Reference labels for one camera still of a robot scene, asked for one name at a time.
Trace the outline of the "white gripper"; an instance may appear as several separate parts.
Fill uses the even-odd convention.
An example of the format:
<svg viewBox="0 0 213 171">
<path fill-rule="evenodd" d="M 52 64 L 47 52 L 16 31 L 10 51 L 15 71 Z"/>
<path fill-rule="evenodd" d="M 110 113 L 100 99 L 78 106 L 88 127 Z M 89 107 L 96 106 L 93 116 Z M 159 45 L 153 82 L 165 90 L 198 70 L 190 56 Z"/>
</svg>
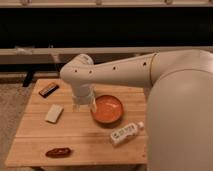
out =
<svg viewBox="0 0 213 171">
<path fill-rule="evenodd" d="M 96 112 L 97 105 L 94 96 L 94 90 L 91 84 L 73 83 L 71 85 L 73 102 L 73 111 L 79 110 L 80 105 L 90 105 L 92 112 Z"/>
</svg>

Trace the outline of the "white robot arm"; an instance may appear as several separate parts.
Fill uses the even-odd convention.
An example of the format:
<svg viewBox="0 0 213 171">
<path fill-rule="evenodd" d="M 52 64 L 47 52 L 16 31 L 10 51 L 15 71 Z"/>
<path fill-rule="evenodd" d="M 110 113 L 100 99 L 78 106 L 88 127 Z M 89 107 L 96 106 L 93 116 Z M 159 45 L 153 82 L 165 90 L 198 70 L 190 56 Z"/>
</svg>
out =
<svg viewBox="0 0 213 171">
<path fill-rule="evenodd" d="M 79 105 L 92 100 L 93 83 L 148 88 L 148 170 L 213 171 L 212 52 L 159 52 L 98 65 L 80 54 L 60 76 Z"/>
</svg>

